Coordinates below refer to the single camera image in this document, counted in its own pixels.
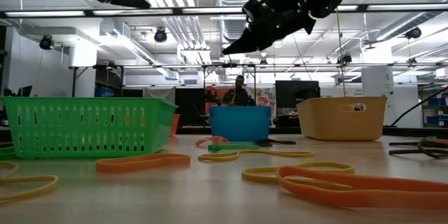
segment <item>computer monitor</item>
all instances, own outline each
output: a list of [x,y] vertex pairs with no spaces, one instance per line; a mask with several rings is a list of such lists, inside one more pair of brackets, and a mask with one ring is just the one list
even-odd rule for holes
[[309,98],[321,96],[318,81],[276,80],[277,108],[295,109],[296,105]]
[[33,89],[32,85],[21,87],[17,92],[17,96],[19,97],[29,97],[31,95],[31,90]]

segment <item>robotic claw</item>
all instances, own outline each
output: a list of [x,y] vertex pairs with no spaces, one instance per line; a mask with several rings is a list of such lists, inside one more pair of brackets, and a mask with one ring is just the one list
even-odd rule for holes
[[342,0],[249,0],[243,6],[248,27],[241,37],[223,50],[224,55],[250,53],[270,47],[300,29],[308,34],[316,20],[325,18]]

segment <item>man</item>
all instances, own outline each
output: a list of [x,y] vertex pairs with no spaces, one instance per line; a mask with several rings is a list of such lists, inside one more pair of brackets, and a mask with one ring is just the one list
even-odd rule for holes
[[255,106],[255,101],[243,88],[244,76],[238,76],[235,80],[235,89],[224,94],[223,103],[229,106]]

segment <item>plastic bin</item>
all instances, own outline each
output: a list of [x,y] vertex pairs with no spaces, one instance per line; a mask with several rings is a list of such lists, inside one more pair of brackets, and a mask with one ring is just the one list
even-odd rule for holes
[[229,141],[256,141],[269,136],[271,108],[268,106],[210,107],[211,135]]
[[168,142],[176,105],[158,98],[5,97],[20,158],[127,157]]
[[324,97],[297,105],[302,134],[328,141],[373,141],[382,135],[386,97]]
[[179,124],[179,118],[180,118],[180,117],[181,117],[181,115],[179,115],[179,114],[174,114],[173,124],[171,125],[171,131],[169,132],[169,136],[170,136],[170,137],[174,137],[174,136],[176,136],[177,125]]

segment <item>table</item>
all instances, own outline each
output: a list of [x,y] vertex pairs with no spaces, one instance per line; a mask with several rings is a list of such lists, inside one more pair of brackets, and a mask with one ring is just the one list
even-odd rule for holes
[[133,174],[96,174],[94,160],[22,160],[19,175],[55,174],[56,192],[24,202],[0,204],[0,220],[21,223],[446,223],[448,212],[399,209],[336,209],[304,202],[277,185],[243,181],[249,167],[294,165],[313,160],[352,164],[357,174],[374,174],[448,182],[448,160],[425,155],[387,155],[389,141],[412,138],[383,136],[374,142],[325,142],[300,135],[272,135],[296,140],[278,150],[314,151],[313,158],[246,154],[233,162],[198,162],[206,148],[203,136],[171,138],[167,150],[192,156],[190,168],[168,168]]

